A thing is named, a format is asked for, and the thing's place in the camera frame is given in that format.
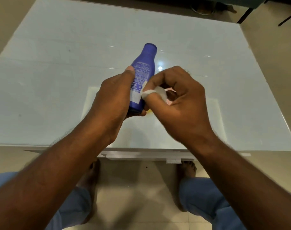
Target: bottle label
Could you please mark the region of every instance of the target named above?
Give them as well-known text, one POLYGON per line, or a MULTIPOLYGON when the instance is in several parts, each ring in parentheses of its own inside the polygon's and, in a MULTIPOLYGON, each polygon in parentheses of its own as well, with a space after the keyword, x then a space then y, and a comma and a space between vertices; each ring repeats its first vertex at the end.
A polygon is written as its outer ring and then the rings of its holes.
POLYGON ((150 76, 150 65, 142 62, 137 62, 134 65, 135 78, 130 86, 130 101, 139 104, 141 99, 140 92, 143 89, 143 84, 146 83, 150 76))

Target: bare foot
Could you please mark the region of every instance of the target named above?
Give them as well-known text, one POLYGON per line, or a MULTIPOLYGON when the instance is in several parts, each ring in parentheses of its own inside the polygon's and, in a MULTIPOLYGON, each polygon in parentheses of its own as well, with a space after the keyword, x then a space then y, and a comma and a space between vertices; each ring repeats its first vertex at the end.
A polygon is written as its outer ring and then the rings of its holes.
POLYGON ((96 204, 95 204, 95 194, 96 194, 96 184, 99 179, 99 172, 100 172, 101 162, 97 159, 96 162, 91 163, 89 166, 89 170, 81 177, 77 186, 86 188, 90 193, 92 208, 89 215, 86 219, 82 222, 82 224, 86 224, 94 215, 96 211, 96 204))
MULTIPOLYGON (((195 178, 195 174, 197 172, 197 168, 193 161, 182 161, 181 164, 177 165, 177 182, 178 182, 178 191, 179 191, 179 184, 183 178, 195 178)), ((179 192, 178 192, 178 200, 175 202, 177 207, 182 211, 186 212, 183 208, 182 204, 179 200, 179 192)))

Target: tile floor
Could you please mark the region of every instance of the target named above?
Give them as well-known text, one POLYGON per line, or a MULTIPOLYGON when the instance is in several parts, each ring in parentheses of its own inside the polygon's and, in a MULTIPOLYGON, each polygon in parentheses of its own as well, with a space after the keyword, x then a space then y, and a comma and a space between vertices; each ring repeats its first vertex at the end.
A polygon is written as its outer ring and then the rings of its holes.
MULTIPOLYGON (((35 0, 0 0, 0 52, 35 0)), ((200 17, 186 3, 145 3, 140 0, 86 0, 133 8, 200 17)), ((215 14, 212 19, 236 22, 237 14, 215 14)), ((253 11, 241 25, 266 80, 291 129, 291 6, 268 2, 253 11)), ((0 173, 20 170, 36 153, 0 147, 0 173)), ((291 152, 252 152, 247 158, 291 192, 291 152)), ((68 229, 170 229, 207 230, 200 216, 180 212, 173 203, 175 166, 159 161, 102 162, 97 196, 98 212, 90 223, 68 229)), ((208 177, 197 163, 198 177, 208 177)))

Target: hand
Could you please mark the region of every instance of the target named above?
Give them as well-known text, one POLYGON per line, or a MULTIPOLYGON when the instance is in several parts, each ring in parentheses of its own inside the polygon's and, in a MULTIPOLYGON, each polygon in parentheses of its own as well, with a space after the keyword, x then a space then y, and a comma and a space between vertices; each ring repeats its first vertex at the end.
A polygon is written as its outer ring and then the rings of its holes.
POLYGON ((157 93, 147 96, 145 102, 164 125, 166 131, 187 148, 197 143, 216 138, 208 118, 205 89, 189 73, 179 66, 163 70, 154 75, 144 87, 144 91, 172 87, 167 91, 169 106, 157 93))
MULTIPOLYGON (((132 116, 128 116, 127 112, 134 77, 135 69, 128 66, 123 73, 103 81, 86 116, 87 119, 94 119, 94 124, 100 125, 102 134, 108 137, 108 145, 117 138, 123 121, 132 116)), ((146 111, 143 110, 139 116, 145 115, 146 111)))

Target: bottle cap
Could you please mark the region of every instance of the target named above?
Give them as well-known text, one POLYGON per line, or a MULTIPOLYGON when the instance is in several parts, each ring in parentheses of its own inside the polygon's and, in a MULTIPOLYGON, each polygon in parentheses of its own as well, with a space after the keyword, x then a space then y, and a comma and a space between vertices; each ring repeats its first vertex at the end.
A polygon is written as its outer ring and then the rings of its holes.
POLYGON ((157 47, 152 43, 146 43, 141 53, 148 53, 155 57, 157 53, 157 47))

